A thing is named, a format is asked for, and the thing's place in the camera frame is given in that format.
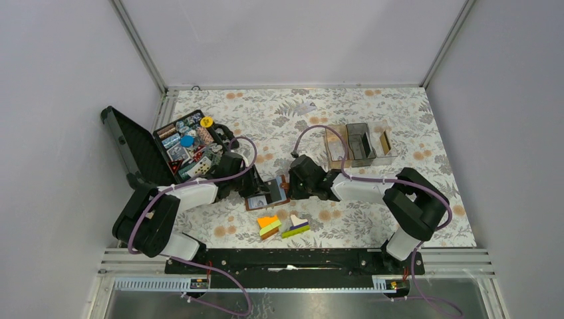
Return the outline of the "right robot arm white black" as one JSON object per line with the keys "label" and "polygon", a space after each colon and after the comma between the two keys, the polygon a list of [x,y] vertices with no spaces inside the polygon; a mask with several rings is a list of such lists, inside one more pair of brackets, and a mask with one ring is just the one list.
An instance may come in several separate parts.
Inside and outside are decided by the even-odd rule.
{"label": "right robot arm white black", "polygon": [[387,206],[399,224],[384,245],[384,270],[399,273],[421,243],[441,229],[445,215],[452,214],[446,196],[411,167],[396,177],[353,177],[341,169],[324,170],[305,154],[292,154],[288,196],[294,200],[318,197],[323,201],[363,201]]}

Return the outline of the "black VIP credit card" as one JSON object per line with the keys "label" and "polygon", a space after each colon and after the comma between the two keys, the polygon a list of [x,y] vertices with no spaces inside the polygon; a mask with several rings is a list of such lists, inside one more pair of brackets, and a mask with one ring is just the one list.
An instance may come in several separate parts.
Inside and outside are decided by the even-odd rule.
{"label": "black VIP credit card", "polygon": [[280,188],[279,182],[276,179],[267,181],[267,187],[269,188],[270,202],[277,202],[283,199],[284,190]]}

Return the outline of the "silver VIP credit card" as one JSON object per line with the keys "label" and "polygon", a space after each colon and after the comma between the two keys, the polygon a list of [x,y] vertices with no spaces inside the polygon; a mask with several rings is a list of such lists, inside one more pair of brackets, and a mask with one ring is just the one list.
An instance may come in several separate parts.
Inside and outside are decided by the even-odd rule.
{"label": "silver VIP credit card", "polygon": [[250,197],[249,199],[246,199],[246,202],[249,210],[262,209],[269,204],[266,196],[263,195]]}

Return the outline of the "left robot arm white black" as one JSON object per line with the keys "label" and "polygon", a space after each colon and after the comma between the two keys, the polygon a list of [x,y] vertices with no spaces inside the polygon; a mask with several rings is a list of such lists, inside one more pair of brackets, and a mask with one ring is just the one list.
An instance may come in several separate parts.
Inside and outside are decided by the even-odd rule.
{"label": "left robot arm white black", "polygon": [[206,266],[203,244],[174,230],[177,214],[195,207],[216,203],[236,192],[242,198],[269,193],[254,165],[243,156],[224,153],[210,174],[180,185],[158,187],[139,185],[112,228],[112,235],[134,252],[181,259],[191,273]]}

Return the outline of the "brown leather card holder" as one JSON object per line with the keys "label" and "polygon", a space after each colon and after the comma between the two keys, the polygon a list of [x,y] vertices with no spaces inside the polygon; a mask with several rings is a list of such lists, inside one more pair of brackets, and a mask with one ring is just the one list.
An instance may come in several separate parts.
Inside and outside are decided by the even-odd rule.
{"label": "brown leather card holder", "polygon": [[[273,179],[276,179],[276,180],[279,182],[280,188],[284,190],[283,199],[282,199],[281,201],[277,201],[277,202],[270,202],[270,200],[269,200],[269,193],[267,193],[267,194],[265,194],[265,195],[263,195],[263,196],[266,196],[266,198],[267,198],[269,204],[268,204],[268,206],[266,206],[266,207],[264,207],[264,208],[262,208],[262,209],[266,209],[266,208],[274,207],[274,206],[278,206],[278,205],[283,205],[283,204],[289,203],[289,202],[291,201],[290,198],[287,196],[287,188],[288,188],[289,186],[287,185],[287,181],[286,181],[285,176],[284,176],[284,175],[278,175],[277,177],[275,177],[275,178],[273,178]],[[256,210],[249,210],[249,209],[248,209],[248,206],[247,206],[246,199],[245,199],[245,209],[246,209],[247,211],[256,211],[256,210],[258,210],[258,209],[256,209]]]}

